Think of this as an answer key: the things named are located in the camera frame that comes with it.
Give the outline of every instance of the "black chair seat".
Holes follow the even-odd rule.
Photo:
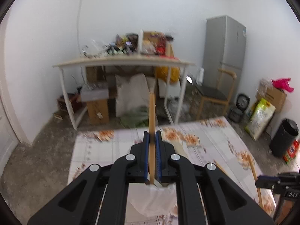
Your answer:
[[[207,98],[214,98],[214,99],[218,99],[221,101],[227,101],[226,96],[219,90],[212,88],[212,87],[207,87],[207,86],[200,86],[200,85],[196,85],[195,87],[197,89],[197,91],[207,97]]]

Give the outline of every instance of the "yellow bag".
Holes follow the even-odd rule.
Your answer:
[[[156,67],[155,74],[158,79],[167,82],[168,67]],[[170,83],[176,83],[179,80],[180,68],[171,68]]]

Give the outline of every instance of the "trash can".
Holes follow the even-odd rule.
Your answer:
[[[297,124],[293,120],[283,119],[270,143],[272,154],[276,157],[283,157],[298,133]]]

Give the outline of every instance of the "chair backrest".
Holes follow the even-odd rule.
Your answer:
[[[228,93],[228,96],[227,96],[228,101],[230,101],[231,97],[232,97],[233,89],[234,89],[234,83],[235,83],[235,80],[236,80],[236,73],[233,72],[233,71],[223,69],[223,68],[218,68],[218,71],[220,72],[220,75],[217,79],[217,86],[216,86],[217,89],[219,89],[219,87],[220,87],[221,78],[222,78],[223,73],[228,74],[233,79],[230,90],[229,90],[229,93]]]

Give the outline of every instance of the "pink plastic bag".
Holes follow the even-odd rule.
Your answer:
[[[289,81],[291,81],[291,78],[272,80],[272,83],[275,88],[283,89],[291,93],[294,91],[294,88],[290,87]]]

